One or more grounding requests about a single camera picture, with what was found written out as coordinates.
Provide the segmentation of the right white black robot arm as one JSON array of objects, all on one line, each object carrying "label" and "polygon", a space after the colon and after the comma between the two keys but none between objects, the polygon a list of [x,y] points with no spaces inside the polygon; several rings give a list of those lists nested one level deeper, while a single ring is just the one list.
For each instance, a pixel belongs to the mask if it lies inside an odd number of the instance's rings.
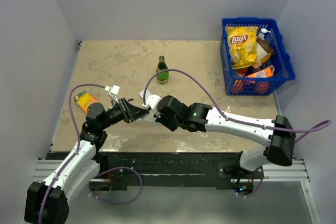
[{"label": "right white black robot arm", "polygon": [[291,166],[295,133],[286,117],[259,120],[236,114],[225,114],[210,105],[193,103],[189,106],[171,95],[158,98],[151,106],[156,122],[171,131],[182,128],[189,132],[217,132],[238,136],[256,142],[253,150],[241,153],[234,165],[234,173],[246,178],[257,168],[268,163]]}]

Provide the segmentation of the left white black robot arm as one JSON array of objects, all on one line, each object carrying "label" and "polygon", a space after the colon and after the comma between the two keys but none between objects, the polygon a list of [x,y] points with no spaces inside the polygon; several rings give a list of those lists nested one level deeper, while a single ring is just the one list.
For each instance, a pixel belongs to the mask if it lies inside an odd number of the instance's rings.
[{"label": "left white black robot arm", "polygon": [[131,105],[126,99],[105,110],[100,103],[88,107],[80,140],[62,163],[42,182],[33,182],[27,191],[24,220],[28,223],[65,223],[70,205],[94,177],[108,174],[106,158],[98,153],[104,144],[105,129],[120,121],[134,122],[148,109]]}]

